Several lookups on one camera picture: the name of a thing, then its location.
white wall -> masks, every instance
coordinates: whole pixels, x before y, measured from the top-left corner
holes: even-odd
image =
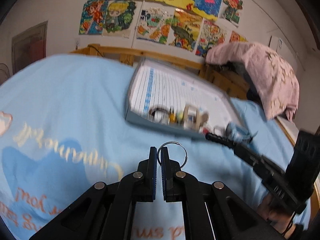
[[[47,56],[66,53],[75,49],[75,39],[80,37],[80,47],[89,43],[105,46],[131,47],[132,40],[119,37],[78,35],[83,4],[87,0],[18,0],[0,26],[0,62],[11,70],[11,40],[24,30],[48,20]],[[244,35],[249,41],[269,44],[272,35],[290,41],[289,49],[298,52],[304,62],[306,49],[303,39],[276,0],[243,0],[244,9],[239,28],[224,20],[229,29]],[[176,55],[194,61],[203,59],[183,49],[166,47],[146,41],[135,41],[135,47]]]
[[[294,123],[299,129],[315,133],[320,125],[320,60],[308,54],[305,66]]]

blue gripper pad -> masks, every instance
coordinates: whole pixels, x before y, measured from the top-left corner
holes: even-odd
[[[161,177],[162,177],[162,192],[163,192],[163,199],[164,201],[167,200],[167,184],[166,184],[166,177],[165,177],[165,165],[164,165],[164,157],[162,152],[161,155]]]
[[[154,161],[153,161],[153,200],[156,199],[156,188],[157,188],[157,149],[154,153]]]

person's wrist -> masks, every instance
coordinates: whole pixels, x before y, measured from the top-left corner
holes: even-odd
[[[293,232],[295,231],[295,229],[296,229],[296,225],[293,224],[293,225],[291,226],[291,228],[288,230],[288,232],[285,233],[284,238],[285,238],[285,239],[289,239],[290,236],[291,236],[291,235],[293,234]]]

human hand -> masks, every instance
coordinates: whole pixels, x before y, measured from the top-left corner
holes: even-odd
[[[288,215],[286,213],[272,210],[269,206],[272,199],[273,199],[273,196],[271,195],[271,193],[268,193],[268,195],[266,195],[263,198],[261,204],[258,206],[257,213],[264,220],[269,219],[273,221],[274,229],[282,234],[286,230],[288,224],[290,223],[292,215]],[[295,227],[296,227],[295,224],[293,224],[292,227],[288,230],[288,232],[284,235],[286,239],[288,239],[292,235],[292,233],[295,230]]]

metal key ring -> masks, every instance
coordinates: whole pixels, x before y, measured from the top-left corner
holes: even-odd
[[[166,143],[164,143],[163,145],[160,146],[160,148],[158,149],[158,152],[157,152],[157,160],[158,160],[158,163],[159,163],[160,166],[161,166],[161,162],[160,162],[160,159],[159,159],[159,153],[160,153],[161,149],[162,149],[164,146],[166,146],[167,144],[177,144],[177,145],[180,145],[180,146],[184,149],[184,151],[185,151],[185,153],[186,153],[186,158],[184,159],[184,163],[180,166],[180,168],[182,169],[183,166],[186,165],[186,163],[187,163],[188,155],[187,155],[186,149],[185,149],[180,143],[178,143],[178,142],[174,142],[174,141],[166,142]]]

